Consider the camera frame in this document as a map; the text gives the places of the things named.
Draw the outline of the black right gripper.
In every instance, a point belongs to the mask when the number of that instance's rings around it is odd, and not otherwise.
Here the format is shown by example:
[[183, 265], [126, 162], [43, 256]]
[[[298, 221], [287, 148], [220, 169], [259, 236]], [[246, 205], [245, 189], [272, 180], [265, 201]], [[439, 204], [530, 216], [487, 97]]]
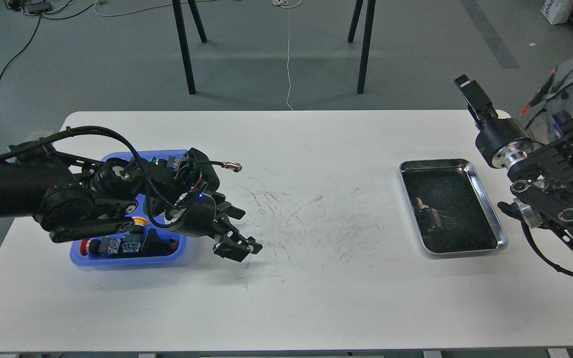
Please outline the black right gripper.
[[534, 150], [531, 136], [517, 120], [498, 118], [492, 101], [476, 80], [461, 75], [454, 83], [480, 130], [475, 146], [487, 165], [509, 169]]

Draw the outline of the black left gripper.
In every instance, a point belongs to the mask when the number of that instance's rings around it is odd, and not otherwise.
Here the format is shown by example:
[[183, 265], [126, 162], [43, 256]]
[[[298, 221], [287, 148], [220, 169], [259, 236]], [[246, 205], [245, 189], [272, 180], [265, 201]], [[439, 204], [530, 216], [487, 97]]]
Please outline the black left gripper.
[[242, 262], [249, 254], [257, 255], [263, 245], [253, 237], [241, 235], [239, 229], [231, 225], [216, 232], [213, 222], [225, 217], [240, 220], [245, 214], [245, 210], [233, 206], [222, 193], [200, 193], [169, 231], [193, 238], [214, 238], [214, 254]]

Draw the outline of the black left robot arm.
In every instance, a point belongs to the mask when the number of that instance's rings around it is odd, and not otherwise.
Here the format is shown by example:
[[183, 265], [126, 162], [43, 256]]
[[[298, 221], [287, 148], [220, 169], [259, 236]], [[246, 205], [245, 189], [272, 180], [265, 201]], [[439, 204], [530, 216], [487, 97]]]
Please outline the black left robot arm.
[[[113, 138], [130, 155], [98, 161], [54, 148], [55, 141], [82, 135]], [[218, 192], [214, 166], [242, 169], [194, 148], [146, 157], [111, 129], [68, 127], [0, 154], [0, 218], [32, 217], [52, 242], [79, 242], [73, 260], [93, 265], [172, 259], [186, 237], [209, 237], [217, 256], [241, 262], [263, 245], [231, 223], [245, 211]]]

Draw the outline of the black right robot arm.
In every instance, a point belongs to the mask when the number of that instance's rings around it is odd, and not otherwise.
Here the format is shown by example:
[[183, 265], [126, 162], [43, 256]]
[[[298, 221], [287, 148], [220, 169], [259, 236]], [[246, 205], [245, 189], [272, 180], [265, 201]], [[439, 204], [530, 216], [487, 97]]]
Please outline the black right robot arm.
[[498, 208], [521, 222], [528, 244], [557, 272], [573, 277], [548, 259], [537, 247], [530, 229], [552, 231], [573, 252], [573, 116], [562, 111], [554, 116], [560, 137], [535, 149], [534, 140], [514, 118], [500, 118], [487, 94], [466, 75], [455, 79], [479, 134], [475, 146], [492, 168], [507, 170], [514, 195], [511, 204]]

